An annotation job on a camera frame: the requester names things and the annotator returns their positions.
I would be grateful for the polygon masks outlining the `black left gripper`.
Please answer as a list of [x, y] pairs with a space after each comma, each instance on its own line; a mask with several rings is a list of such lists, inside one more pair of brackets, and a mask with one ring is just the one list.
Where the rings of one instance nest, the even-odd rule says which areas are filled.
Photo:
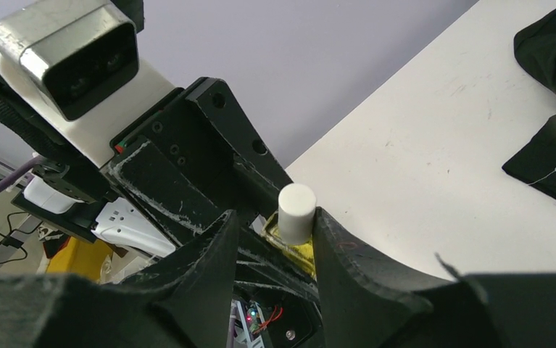
[[252, 227], [291, 179], [224, 80], [174, 89], [111, 144], [103, 174], [176, 246], [151, 272], [170, 283], [150, 304], [163, 323], [193, 347], [224, 347], [241, 299], [269, 310], [271, 347], [321, 345], [316, 282]]

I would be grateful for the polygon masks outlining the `yellow nail polish bottle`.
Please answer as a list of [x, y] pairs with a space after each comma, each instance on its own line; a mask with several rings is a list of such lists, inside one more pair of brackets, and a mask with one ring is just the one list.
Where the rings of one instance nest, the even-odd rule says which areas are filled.
[[314, 280], [317, 279], [312, 240], [310, 239], [306, 243], [300, 245], [287, 244], [281, 238], [277, 211], [275, 211], [264, 224], [260, 235], [275, 248], [279, 249], [283, 255], [293, 261], [306, 274], [311, 276]]

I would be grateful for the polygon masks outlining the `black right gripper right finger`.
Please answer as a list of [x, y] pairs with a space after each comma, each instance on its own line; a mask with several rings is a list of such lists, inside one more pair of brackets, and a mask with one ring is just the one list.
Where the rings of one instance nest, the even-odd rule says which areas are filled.
[[556, 347], [556, 273], [450, 280], [390, 258], [323, 208], [312, 244], [327, 347]]

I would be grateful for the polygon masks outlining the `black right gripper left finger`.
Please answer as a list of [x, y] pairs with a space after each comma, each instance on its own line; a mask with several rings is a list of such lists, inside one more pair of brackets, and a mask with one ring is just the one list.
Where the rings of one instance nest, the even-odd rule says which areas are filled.
[[0, 347], [226, 347], [238, 232], [228, 210], [119, 283], [73, 273], [0, 275]]

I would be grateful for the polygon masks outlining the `white nail polish cap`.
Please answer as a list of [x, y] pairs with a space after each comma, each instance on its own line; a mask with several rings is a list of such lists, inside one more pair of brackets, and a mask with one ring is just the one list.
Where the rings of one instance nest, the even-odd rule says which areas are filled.
[[313, 190], [301, 183], [291, 183], [278, 195], [278, 229], [282, 240], [289, 245], [301, 245], [312, 235], [317, 197]]

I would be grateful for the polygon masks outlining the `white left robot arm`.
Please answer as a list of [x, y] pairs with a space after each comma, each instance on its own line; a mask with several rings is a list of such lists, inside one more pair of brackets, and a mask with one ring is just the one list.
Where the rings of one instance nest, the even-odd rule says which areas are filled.
[[234, 274], [234, 293], [276, 309], [273, 347], [323, 347], [319, 296], [313, 279], [251, 229], [269, 217], [278, 191], [291, 179], [260, 137], [228, 84], [200, 78], [174, 88], [111, 141], [103, 171], [38, 119], [0, 76], [0, 119], [48, 154], [38, 175], [75, 199], [71, 212], [53, 213], [18, 196], [14, 204], [66, 234], [93, 243], [99, 210], [131, 199], [138, 213], [177, 246], [177, 256], [209, 245], [197, 237], [213, 223], [240, 223], [238, 259], [209, 270], [162, 257], [122, 289], [102, 289], [76, 275], [0, 278], [0, 347], [174, 347], [175, 330], [195, 347], [220, 347], [225, 306], [214, 288]]

